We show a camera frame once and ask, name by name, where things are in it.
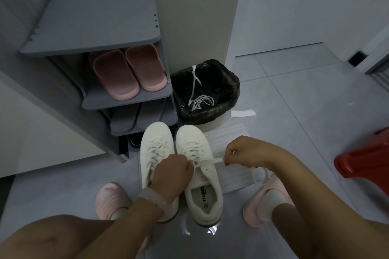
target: black garbage bag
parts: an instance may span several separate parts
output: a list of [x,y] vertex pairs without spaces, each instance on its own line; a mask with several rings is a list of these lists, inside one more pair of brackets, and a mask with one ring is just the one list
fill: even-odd
[[200,95],[208,95],[215,105],[202,104],[202,109],[192,111],[188,102],[192,95],[192,67],[171,75],[173,95],[180,116],[185,124],[199,125],[213,121],[233,108],[240,93],[239,78],[218,60],[207,60],[196,66],[196,81],[192,100]]

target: bangle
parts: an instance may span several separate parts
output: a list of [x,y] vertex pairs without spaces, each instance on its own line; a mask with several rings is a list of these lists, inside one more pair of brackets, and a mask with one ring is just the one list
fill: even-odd
[[138,197],[149,200],[150,202],[152,202],[153,204],[155,204],[159,208],[161,208],[164,212],[164,215],[162,218],[169,217],[173,212],[172,205],[169,204],[168,202],[166,202],[165,199],[159,193],[157,193],[155,190],[153,190],[151,188],[142,189],[140,191]]

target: red plastic stool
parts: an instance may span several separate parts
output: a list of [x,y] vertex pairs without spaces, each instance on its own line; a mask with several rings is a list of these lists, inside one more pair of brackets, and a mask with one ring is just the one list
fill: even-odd
[[337,156],[334,165],[344,178],[368,179],[389,196],[389,127],[375,132],[363,148]]

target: white sock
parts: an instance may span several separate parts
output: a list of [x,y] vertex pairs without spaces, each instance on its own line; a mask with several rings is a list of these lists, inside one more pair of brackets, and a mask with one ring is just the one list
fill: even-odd
[[257,215],[258,218],[262,221],[271,221],[271,213],[274,208],[279,204],[284,204],[286,202],[286,198],[283,193],[281,193],[278,189],[269,190],[265,196],[263,196],[261,202],[257,207]]
[[[113,191],[112,188],[106,188],[101,195],[101,200],[104,200],[105,197],[110,193],[110,191]],[[117,209],[111,216],[110,220],[117,220],[120,216],[122,216],[126,211],[128,210],[127,207],[121,207]]]

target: pink slide sandal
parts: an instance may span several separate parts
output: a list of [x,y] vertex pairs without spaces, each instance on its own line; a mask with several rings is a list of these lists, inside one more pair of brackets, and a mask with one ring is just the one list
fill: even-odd
[[89,53],[89,62],[108,93],[116,100],[129,100],[139,91],[139,84],[119,49]]
[[126,58],[144,90],[153,92],[168,84],[158,51],[153,44],[129,47]]
[[[103,193],[106,189],[111,189],[111,191],[102,199]],[[116,183],[107,183],[100,189],[96,197],[96,213],[100,220],[110,220],[112,214],[117,209],[121,207],[129,208],[131,206],[132,202],[126,192],[119,184]],[[151,235],[148,234],[140,246],[138,253],[143,252],[149,246],[150,241]]]
[[273,174],[273,176],[263,186],[263,188],[261,188],[254,196],[252,196],[243,206],[243,217],[249,226],[260,227],[263,223],[263,221],[258,218],[257,207],[263,196],[265,196],[265,194],[271,189],[278,189],[281,193],[284,194],[286,202],[293,204],[281,180],[275,174]]

